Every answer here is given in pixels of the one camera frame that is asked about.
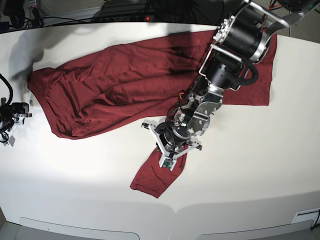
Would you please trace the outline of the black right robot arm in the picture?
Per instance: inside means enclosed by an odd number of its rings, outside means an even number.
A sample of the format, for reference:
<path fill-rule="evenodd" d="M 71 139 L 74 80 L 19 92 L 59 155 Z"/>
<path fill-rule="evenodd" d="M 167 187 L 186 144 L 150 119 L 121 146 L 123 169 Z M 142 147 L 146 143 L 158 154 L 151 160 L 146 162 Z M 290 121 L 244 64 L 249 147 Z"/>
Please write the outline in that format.
<path fill-rule="evenodd" d="M 31 118 L 30 105 L 26 102 L 12 102 L 13 88 L 8 80 L 1 74 L 0 79 L 9 90 L 9 98 L 0 99 L 0 142 L 4 146 L 14 146 L 14 132 L 25 123 L 26 118 Z"/>

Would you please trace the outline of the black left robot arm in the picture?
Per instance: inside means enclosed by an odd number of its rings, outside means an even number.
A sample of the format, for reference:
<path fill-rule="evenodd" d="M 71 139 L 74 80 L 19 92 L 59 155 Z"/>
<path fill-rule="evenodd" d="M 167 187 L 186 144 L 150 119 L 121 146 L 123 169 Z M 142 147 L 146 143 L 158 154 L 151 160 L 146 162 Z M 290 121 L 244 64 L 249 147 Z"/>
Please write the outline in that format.
<path fill-rule="evenodd" d="M 178 158 L 202 148 L 196 137 L 204 134 L 211 114 L 221 107 L 224 91 L 254 84 L 258 80 L 256 64 L 266 55 L 271 37 L 293 26 L 319 4 L 317 0 L 281 0 L 279 5 L 288 14 L 279 16 L 271 8 L 244 0 L 223 20 L 191 89 L 164 122 L 142 124 L 156 140 L 160 167 L 173 169 Z"/>

